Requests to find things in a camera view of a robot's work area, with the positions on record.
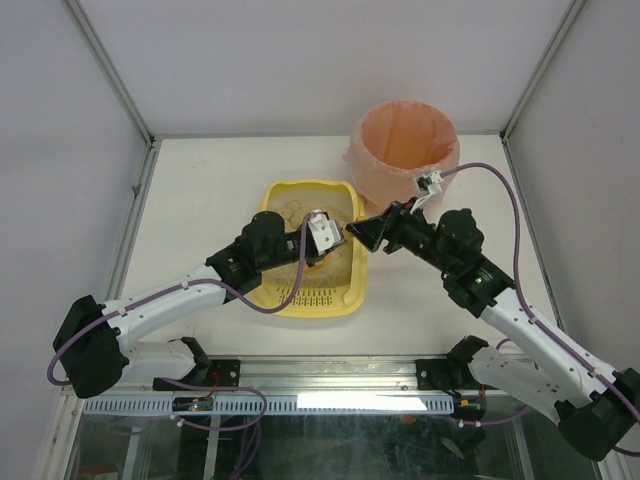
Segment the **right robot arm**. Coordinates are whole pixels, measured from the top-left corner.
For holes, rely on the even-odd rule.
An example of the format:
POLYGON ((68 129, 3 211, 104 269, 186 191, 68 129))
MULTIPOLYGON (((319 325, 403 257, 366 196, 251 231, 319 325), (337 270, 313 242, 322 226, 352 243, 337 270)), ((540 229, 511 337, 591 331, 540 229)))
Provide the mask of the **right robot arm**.
POLYGON ((405 249, 441 273, 448 297, 515 343, 533 367, 509 361, 467 336, 447 358, 476 382, 508 393, 544 415, 582 456, 602 461, 639 422, 639 374, 589 353, 531 307, 516 282, 482 252, 483 233, 468 209, 430 224, 408 203, 356 221, 347 231, 370 252, 405 249))

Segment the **yellow litter box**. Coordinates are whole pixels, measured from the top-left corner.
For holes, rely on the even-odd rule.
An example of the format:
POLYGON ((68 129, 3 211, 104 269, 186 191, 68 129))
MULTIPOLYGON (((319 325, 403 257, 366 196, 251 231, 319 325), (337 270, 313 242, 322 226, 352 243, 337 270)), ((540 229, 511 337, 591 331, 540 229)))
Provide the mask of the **yellow litter box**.
MULTIPOLYGON (((310 190, 347 195, 353 209, 353 219, 348 223, 365 218, 364 204, 351 184, 327 180, 275 182, 267 189, 261 208, 268 210, 269 200, 277 194, 310 190)), ((332 288, 302 288, 300 284, 293 301, 279 312, 281 316, 301 319, 339 317, 354 312, 362 305, 366 296, 367 251, 350 234, 346 234, 345 239, 350 240, 353 247, 350 282, 345 286, 332 288)), ((274 308, 288 298, 292 287, 276 287, 264 283, 262 275, 261 286, 249 294, 249 299, 262 308, 274 308)))

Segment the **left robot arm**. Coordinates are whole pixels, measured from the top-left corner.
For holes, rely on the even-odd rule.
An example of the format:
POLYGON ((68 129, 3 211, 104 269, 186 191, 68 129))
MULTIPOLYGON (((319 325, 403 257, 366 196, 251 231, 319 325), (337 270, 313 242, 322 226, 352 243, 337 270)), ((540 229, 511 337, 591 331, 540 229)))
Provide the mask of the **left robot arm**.
POLYGON ((178 280, 127 300, 75 300, 53 340, 47 380, 69 386, 88 399, 115 386, 132 362, 126 351, 155 330, 191 313, 239 300, 249 308, 275 314, 291 304, 304 269, 345 244, 339 223, 322 210, 307 214, 288 232, 272 211, 255 214, 234 241, 178 280), (260 307, 247 295, 262 283, 264 272, 294 264, 289 295, 275 307, 260 307))

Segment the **yellow litter scoop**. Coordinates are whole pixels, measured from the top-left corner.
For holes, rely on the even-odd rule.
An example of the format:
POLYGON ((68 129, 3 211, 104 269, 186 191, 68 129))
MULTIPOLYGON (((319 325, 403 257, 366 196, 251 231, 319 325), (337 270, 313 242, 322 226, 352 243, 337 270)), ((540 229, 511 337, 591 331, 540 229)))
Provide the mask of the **yellow litter scoop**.
POLYGON ((329 253, 321 261, 314 265, 314 270, 331 270, 341 269, 344 267, 345 260, 342 252, 334 251, 329 253))

